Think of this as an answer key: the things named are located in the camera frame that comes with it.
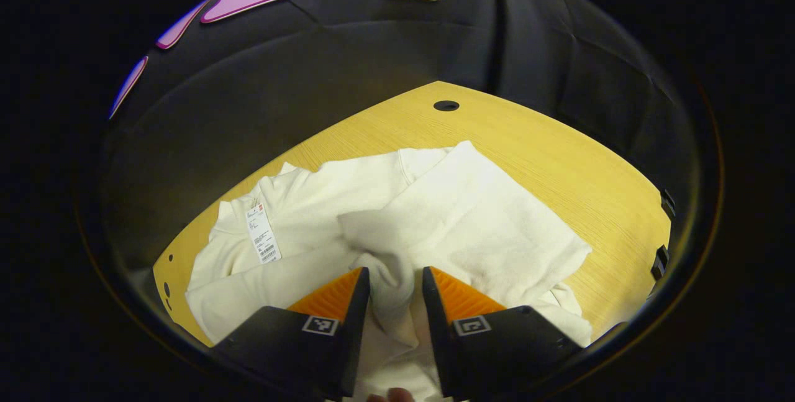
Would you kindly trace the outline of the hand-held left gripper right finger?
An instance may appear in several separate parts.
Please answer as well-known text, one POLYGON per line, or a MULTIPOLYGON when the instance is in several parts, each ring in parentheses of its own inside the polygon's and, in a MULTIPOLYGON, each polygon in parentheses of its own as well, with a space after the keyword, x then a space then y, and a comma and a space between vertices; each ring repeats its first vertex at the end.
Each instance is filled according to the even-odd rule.
POLYGON ((424 267, 422 294, 446 398, 500 400, 521 393, 581 351, 531 306, 506 308, 437 267, 424 267))

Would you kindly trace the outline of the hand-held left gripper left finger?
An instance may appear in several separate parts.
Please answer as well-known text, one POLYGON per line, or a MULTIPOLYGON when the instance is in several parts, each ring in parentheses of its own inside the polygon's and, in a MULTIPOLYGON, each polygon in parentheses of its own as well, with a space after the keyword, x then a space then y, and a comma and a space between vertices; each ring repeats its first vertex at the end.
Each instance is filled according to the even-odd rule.
POLYGON ((284 400, 350 397, 369 298, 369 271, 358 267, 289 308, 260 308, 211 356, 284 400))

